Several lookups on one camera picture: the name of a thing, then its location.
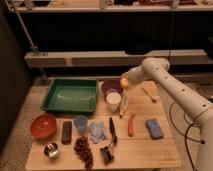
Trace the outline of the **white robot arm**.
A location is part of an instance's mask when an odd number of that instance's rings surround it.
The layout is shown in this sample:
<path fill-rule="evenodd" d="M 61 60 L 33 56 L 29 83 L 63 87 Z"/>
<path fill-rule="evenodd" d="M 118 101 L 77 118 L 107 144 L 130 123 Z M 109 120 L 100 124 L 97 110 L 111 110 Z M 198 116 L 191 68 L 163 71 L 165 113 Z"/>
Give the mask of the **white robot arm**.
<path fill-rule="evenodd" d="M 128 90 L 147 79 L 157 82 L 188 114 L 200 129 L 200 143 L 193 171 L 213 171 L 213 103 L 168 73 L 166 58 L 145 58 L 121 75 L 121 86 Z"/>

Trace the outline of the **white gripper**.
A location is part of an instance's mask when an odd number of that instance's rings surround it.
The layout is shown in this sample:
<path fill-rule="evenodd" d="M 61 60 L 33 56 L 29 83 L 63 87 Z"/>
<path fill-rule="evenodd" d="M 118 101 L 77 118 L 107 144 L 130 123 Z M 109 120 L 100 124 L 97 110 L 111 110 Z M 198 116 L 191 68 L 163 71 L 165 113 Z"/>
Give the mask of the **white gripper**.
<path fill-rule="evenodd" d="M 141 66 L 130 69 L 129 71 L 122 74 L 121 78 L 128 79 L 129 86 L 127 89 L 131 89 L 145 80 L 144 72 Z"/>

